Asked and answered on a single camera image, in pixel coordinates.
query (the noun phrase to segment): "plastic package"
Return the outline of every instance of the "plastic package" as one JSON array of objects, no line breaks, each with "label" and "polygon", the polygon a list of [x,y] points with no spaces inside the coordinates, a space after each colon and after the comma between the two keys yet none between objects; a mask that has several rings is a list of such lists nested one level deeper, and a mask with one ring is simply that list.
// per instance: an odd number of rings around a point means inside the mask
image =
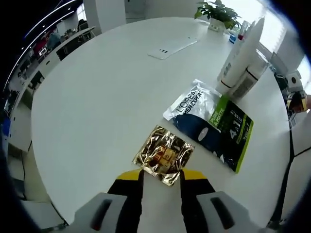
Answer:
[{"label": "plastic package", "polygon": [[163,116],[239,172],[253,121],[226,96],[194,80]]}]

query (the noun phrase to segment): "white bottle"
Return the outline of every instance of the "white bottle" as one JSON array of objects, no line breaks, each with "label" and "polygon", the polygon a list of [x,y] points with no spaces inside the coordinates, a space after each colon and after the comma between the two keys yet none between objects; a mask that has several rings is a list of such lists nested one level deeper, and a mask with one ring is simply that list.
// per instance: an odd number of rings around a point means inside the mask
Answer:
[{"label": "white bottle", "polygon": [[219,75],[217,77],[218,81],[220,80],[220,78],[222,76],[225,76],[225,69],[226,69],[228,63],[239,54],[240,48],[241,48],[242,44],[244,43],[244,41],[247,38],[248,34],[251,32],[251,30],[254,27],[254,25],[255,25],[255,22],[253,22],[252,25],[249,25],[249,23],[247,21],[243,22],[243,25],[241,26],[241,29],[240,29],[240,31],[239,31],[239,33],[237,35],[237,39],[236,39],[236,41],[234,43],[234,46],[233,46],[230,54],[228,55],[222,70],[220,71],[220,73],[219,73]]},{"label": "white bottle", "polygon": [[239,81],[230,89],[228,92],[229,97],[235,102],[243,98],[257,83],[268,65],[269,63],[266,57],[260,51],[256,50],[253,63],[246,68]]},{"label": "white bottle", "polygon": [[253,62],[254,54],[259,45],[264,18],[259,19],[251,29],[240,48],[240,52],[226,66],[224,74],[218,81],[216,90],[221,94],[226,94],[239,81],[245,69]]}]

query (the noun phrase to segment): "white round table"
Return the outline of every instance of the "white round table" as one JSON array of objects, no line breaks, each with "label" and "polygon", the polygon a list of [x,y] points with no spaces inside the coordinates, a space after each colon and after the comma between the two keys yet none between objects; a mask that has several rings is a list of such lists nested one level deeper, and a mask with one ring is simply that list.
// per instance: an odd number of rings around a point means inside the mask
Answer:
[{"label": "white round table", "polygon": [[[166,60],[147,55],[185,36],[200,41]],[[35,93],[32,139],[42,181],[68,223],[77,209],[108,191],[118,175],[137,168],[132,159],[159,124],[195,145],[187,168],[202,171],[216,191],[225,191],[246,207],[255,223],[267,224],[290,147],[287,113],[272,73],[266,71],[239,104],[254,121],[239,174],[162,117],[194,79],[215,86],[231,48],[226,35],[208,32],[202,21],[157,18],[95,37],[54,68]],[[145,232],[151,232],[152,224],[157,226],[155,232],[161,226],[167,230],[170,227],[159,222],[172,214],[165,208],[168,200],[175,199],[172,195],[180,195],[179,184],[169,188],[146,176],[143,214],[148,209],[146,218],[153,220],[147,223],[141,217],[139,232],[148,225]],[[174,211],[180,212],[180,199],[176,200],[171,207],[176,205]],[[175,221],[182,222],[181,213],[176,216]]]}]

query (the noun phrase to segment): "green leaves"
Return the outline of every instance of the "green leaves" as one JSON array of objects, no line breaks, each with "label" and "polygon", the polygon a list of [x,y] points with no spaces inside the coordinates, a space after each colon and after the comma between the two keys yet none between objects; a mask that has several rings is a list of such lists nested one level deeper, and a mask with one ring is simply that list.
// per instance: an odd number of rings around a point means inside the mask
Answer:
[{"label": "green leaves", "polygon": [[198,7],[194,18],[199,18],[201,16],[207,16],[208,19],[214,18],[224,23],[225,27],[233,28],[235,25],[240,27],[240,23],[236,20],[239,18],[238,14],[229,7],[226,7],[221,0],[216,0],[215,2],[198,2],[201,6]]},{"label": "green leaves", "polygon": [[201,10],[198,9],[198,11],[194,15],[194,18],[199,18],[201,16],[202,16]]}]

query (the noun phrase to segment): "foil packet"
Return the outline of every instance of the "foil packet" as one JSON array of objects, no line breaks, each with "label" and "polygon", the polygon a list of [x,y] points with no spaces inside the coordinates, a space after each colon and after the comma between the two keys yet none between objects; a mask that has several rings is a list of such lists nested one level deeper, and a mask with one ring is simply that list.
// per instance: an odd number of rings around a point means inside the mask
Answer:
[{"label": "foil packet", "polygon": [[133,163],[168,186],[179,177],[194,146],[161,126],[156,126],[133,159]]},{"label": "foil packet", "polygon": [[239,172],[253,121],[227,96],[200,80],[194,80],[163,116],[179,131]]}]

